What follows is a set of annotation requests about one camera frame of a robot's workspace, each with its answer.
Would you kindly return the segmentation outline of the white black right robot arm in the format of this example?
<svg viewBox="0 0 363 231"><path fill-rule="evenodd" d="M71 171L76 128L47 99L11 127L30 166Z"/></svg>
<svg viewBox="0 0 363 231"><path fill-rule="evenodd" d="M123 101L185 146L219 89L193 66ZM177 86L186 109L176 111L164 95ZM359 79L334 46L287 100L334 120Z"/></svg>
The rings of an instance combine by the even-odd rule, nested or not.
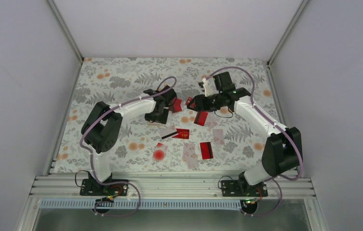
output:
<svg viewBox="0 0 363 231"><path fill-rule="evenodd" d="M286 127L260 108L253 91L237 88L226 68L215 71L211 77L217 93L210 94L208 78L205 78L199 83L204 94L194 96L187 108L196 112L215 112L228 107L266 139L260 162L239 175L238 191L249 196L256 190L256 184L283 176L295 167L299 168L299 173L292 181L298 180L303 172L300 131L296 127Z"/></svg>

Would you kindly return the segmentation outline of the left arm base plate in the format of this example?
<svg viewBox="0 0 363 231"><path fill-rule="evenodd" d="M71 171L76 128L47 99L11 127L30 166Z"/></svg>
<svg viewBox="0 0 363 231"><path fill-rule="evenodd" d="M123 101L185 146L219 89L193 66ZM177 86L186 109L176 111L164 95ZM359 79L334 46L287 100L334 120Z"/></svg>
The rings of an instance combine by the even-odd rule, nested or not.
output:
<svg viewBox="0 0 363 231"><path fill-rule="evenodd" d="M106 183L114 182L114 185L100 185L94 179L84 179L80 188L81 196L126 196L128 180L107 180Z"/></svg>

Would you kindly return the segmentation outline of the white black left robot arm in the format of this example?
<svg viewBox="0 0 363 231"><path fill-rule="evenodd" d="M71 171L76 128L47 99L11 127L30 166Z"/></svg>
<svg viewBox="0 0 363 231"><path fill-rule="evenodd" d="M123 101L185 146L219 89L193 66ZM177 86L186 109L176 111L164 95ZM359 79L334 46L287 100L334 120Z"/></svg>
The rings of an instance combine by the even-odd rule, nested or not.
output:
<svg viewBox="0 0 363 231"><path fill-rule="evenodd" d="M112 172L109 157L105 154L117 142L124 119L143 115L150 123L166 124L169 108L175 102L176 92L169 86L159 90L145 90L135 99L109 106L97 103L86 119L82 129L80 147L90 154L90 178L92 189L100 195L111 189Z"/></svg>

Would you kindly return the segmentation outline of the beige leather card holder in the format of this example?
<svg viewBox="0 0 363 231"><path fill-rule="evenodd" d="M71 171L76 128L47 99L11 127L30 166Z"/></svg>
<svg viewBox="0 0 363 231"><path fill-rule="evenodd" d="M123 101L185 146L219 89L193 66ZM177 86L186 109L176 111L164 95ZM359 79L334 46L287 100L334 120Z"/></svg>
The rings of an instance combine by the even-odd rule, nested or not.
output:
<svg viewBox="0 0 363 231"><path fill-rule="evenodd" d="M160 124L160 123L147 123L146 126L149 128L164 128L165 127L164 124Z"/></svg>

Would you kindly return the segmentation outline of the red magnetic stripe card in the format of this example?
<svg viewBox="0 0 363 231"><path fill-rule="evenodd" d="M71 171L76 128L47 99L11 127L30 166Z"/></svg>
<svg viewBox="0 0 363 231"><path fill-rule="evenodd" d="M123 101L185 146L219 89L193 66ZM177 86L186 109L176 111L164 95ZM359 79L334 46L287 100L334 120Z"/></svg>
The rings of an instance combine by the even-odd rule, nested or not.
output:
<svg viewBox="0 0 363 231"><path fill-rule="evenodd" d="M197 112L197 115L194 119L194 124L199 126L204 126L207 117L208 117L208 112Z"/></svg>

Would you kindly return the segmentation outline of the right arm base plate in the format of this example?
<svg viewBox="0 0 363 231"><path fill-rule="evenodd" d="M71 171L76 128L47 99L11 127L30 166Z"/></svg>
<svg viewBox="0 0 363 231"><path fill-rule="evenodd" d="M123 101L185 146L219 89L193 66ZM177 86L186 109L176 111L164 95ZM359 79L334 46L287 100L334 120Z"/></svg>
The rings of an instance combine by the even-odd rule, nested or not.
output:
<svg viewBox="0 0 363 231"><path fill-rule="evenodd" d="M260 182L249 185L240 180L222 180L220 187L223 197L267 197L266 184Z"/></svg>

